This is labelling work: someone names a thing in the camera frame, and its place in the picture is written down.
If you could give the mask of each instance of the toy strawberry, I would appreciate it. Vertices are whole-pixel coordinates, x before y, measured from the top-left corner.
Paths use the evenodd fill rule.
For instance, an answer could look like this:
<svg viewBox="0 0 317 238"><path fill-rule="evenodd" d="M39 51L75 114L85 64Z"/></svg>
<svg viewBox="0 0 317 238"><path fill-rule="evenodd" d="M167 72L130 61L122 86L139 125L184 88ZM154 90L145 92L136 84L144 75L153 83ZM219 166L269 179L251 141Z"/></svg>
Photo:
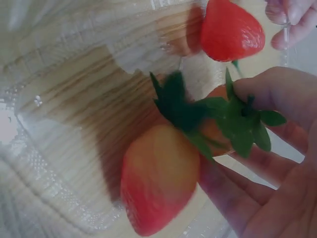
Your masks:
<svg viewBox="0 0 317 238"><path fill-rule="evenodd" d="M229 0L209 0L201 45L215 61L234 61L260 52L265 34L261 24L245 9Z"/></svg>
<svg viewBox="0 0 317 238"><path fill-rule="evenodd" d="M199 177L200 155L234 149L247 158L256 143L270 151L263 123L286 122L277 112L256 111L234 94L229 71L226 85L209 97L191 102L185 97L182 73L168 75L160 85L153 74L154 102L170 124L157 125L132 142L122 167L121 198L134 230L150 236L164 228L186 206Z"/></svg>

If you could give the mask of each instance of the yellow-red strawberry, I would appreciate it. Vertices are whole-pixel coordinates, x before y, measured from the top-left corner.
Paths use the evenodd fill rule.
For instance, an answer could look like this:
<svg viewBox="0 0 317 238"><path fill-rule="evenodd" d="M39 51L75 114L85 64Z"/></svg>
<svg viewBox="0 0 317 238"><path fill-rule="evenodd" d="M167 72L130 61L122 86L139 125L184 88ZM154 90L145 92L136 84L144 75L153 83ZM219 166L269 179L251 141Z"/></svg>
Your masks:
<svg viewBox="0 0 317 238"><path fill-rule="evenodd" d="M157 125L124 155L121 198L140 236L164 228L188 203L199 177L199 152L172 125Z"/></svg>

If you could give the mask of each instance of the strawberry stem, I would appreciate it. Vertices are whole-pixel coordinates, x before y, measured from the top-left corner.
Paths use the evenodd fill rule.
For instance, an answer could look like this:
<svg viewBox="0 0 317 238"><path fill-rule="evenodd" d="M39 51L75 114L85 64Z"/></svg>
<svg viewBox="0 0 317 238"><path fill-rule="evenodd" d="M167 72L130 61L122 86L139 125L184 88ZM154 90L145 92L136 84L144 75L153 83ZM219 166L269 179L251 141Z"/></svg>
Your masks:
<svg viewBox="0 0 317 238"><path fill-rule="evenodd" d="M251 112L253 111L253 108L252 108L252 104L254 102L254 95L249 95L248 96L248 100L247 100L247 104L246 106L241 110L241 115L243 117L247 117L251 114Z"/></svg>
<svg viewBox="0 0 317 238"><path fill-rule="evenodd" d="M234 61L232 61L231 63L232 63L232 64L234 65L234 67L236 68L236 70L237 70L237 72L238 72L240 78L245 78L244 75L243 75L243 73L241 72L241 69L240 69L240 67L239 67L238 61L237 61L237 60L234 60Z"/></svg>

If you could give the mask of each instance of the hand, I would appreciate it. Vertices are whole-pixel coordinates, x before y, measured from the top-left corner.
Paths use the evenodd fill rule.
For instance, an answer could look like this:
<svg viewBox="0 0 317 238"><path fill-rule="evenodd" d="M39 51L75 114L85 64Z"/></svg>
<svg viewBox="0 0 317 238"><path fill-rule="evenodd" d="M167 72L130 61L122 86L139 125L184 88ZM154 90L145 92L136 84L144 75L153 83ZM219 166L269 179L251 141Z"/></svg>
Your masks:
<svg viewBox="0 0 317 238"><path fill-rule="evenodd" d="M287 17L291 23L289 43L291 47L304 39L317 25L317 0L266 0L266 15L276 24L285 24ZM271 42L278 50L287 45L284 33L277 33Z"/></svg>
<svg viewBox="0 0 317 238"><path fill-rule="evenodd" d="M289 119L272 131L305 159L298 164L256 146L248 159L232 155L278 187L274 190L202 158L200 186L239 237L317 237L317 77L275 67L234 87L242 100L255 95L255 108Z"/></svg>

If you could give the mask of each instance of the finger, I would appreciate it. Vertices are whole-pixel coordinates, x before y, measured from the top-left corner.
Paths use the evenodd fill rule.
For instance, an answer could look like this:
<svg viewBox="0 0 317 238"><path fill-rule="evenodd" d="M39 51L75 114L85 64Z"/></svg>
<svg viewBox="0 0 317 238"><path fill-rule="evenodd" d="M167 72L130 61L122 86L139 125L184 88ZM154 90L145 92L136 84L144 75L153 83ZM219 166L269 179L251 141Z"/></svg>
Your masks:
<svg viewBox="0 0 317 238"><path fill-rule="evenodd" d="M285 125L270 126L269 129L300 153L303 155L306 154L308 149L308 134L301 127L297 126L296 123L289 121Z"/></svg>
<svg viewBox="0 0 317 238"><path fill-rule="evenodd" d="M283 50L286 47L292 47L310 34L317 24L316 5L317 3L314 3L313 6L308 9L297 25L290 27L288 42L284 40L284 30L275 34L271 41L273 48Z"/></svg>
<svg viewBox="0 0 317 238"><path fill-rule="evenodd" d="M215 164L201 159L200 186L238 235L261 206Z"/></svg>
<svg viewBox="0 0 317 238"><path fill-rule="evenodd" d="M274 189L268 186L253 182L248 178L238 174L237 172L227 168L226 166L221 164L218 164L218 166L231 181L233 181L239 188L244 190L261 206L265 205L274 193Z"/></svg>
<svg viewBox="0 0 317 238"><path fill-rule="evenodd" d="M255 76L237 80L234 89L246 101L255 95L254 107L277 110L309 131L317 118L317 77L299 70L274 67Z"/></svg>
<svg viewBox="0 0 317 238"><path fill-rule="evenodd" d="M237 153L232 153L230 156L276 187L279 187L288 173L298 165L273 152L265 152L257 146L252 148L247 159Z"/></svg>
<svg viewBox="0 0 317 238"><path fill-rule="evenodd" d="M268 19L275 24L285 24L287 22L286 13L283 5L279 0L269 0L265 8Z"/></svg>
<svg viewBox="0 0 317 238"><path fill-rule="evenodd" d="M297 25L315 0L286 0L285 8L292 25Z"/></svg>

